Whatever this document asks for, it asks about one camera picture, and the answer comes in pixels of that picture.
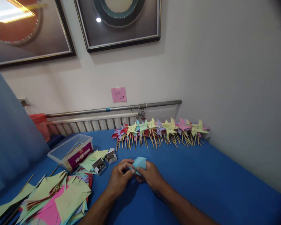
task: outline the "person's left hand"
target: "person's left hand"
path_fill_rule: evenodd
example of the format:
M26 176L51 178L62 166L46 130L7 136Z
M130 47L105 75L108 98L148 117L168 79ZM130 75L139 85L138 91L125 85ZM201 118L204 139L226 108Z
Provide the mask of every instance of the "person's left hand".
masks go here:
M135 168L132 163L134 163L133 159L123 159L114 167L105 191L112 193L116 198L121 196L128 181L135 174Z

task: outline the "small box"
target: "small box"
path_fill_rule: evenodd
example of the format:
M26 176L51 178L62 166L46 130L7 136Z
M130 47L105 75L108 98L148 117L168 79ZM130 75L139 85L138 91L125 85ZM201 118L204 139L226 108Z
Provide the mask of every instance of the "small box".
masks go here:
M105 164L105 162L103 161L103 159L99 158L94 164L93 164L93 168L95 173L100 176L106 169L107 166Z
M108 162L109 165L118 161L118 158L116 157L116 150L114 148L109 149L104 159L106 162Z
M93 138L90 136L77 134L51 150L48 153L48 157L53 159L68 172L73 172L77 169L79 163L83 162L83 160L93 152L94 147L92 140Z

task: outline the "black frame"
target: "black frame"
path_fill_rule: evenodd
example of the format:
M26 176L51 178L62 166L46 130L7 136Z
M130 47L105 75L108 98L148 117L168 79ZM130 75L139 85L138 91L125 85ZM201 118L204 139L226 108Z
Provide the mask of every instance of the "black frame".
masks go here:
M39 58L36 58L36 59L26 59L26 60L24 59L20 62L12 62L12 63L1 64L0 68L23 65L23 64L30 64L30 63L35 63L35 62L42 62L42 61L46 61L46 60L65 58L65 57L70 57L70 56L76 56L76 52L75 52L75 49L74 49L74 45L73 45L73 42L72 42L72 38L71 38L71 35L70 35L70 32L69 32L67 23L66 23L65 16L64 16L64 13L63 13L63 10L62 10L60 0L55 0L55 3L56 3L56 6L57 6L57 9L58 9L59 16L60 16L61 21L62 21L63 28L64 28L65 33L66 33L66 37L67 37L71 52L65 53L65 54L62 54L62 55L46 56L46 57L40 56Z
M80 23L80 27L81 27L81 31L83 34L83 38L84 38L84 42L85 42L85 46L86 46L86 50L91 53L91 52L98 52L98 51L103 51L103 50L108 50L108 49L114 49L114 48L121 48L121 47L126 47L126 46L131 46L131 45L137 45L137 44L143 44L143 43L148 43L148 42L155 42L155 41L159 41L160 40L160 26L161 26L161 1L162 0L158 0L159 1L159 8L158 8L158 19L159 19L159 27L158 27L158 35L156 37L151 37L151 38L147 38L144 37L142 39L139 40L134 40L134 41L125 41L122 43L117 43L117 44L106 44L104 46L100 46L100 47L88 47L87 46L87 40L86 40L86 34L83 30L83 25L82 25L82 19L81 19L81 15L79 13L79 6L78 6L78 0L74 0L75 6L76 6L76 11L78 14L78 18L79 18L79 23Z

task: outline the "colored paper square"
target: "colored paper square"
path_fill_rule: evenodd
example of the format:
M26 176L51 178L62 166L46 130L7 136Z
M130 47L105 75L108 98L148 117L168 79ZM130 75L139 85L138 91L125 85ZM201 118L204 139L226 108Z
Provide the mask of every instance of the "colored paper square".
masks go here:
M111 89L113 102L126 102L126 89L124 87L112 88Z

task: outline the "blue curtain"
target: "blue curtain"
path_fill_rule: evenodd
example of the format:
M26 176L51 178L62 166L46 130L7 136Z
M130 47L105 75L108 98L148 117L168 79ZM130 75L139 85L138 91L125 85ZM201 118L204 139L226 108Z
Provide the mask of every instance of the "blue curtain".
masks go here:
M47 152L43 136L0 74L0 190Z

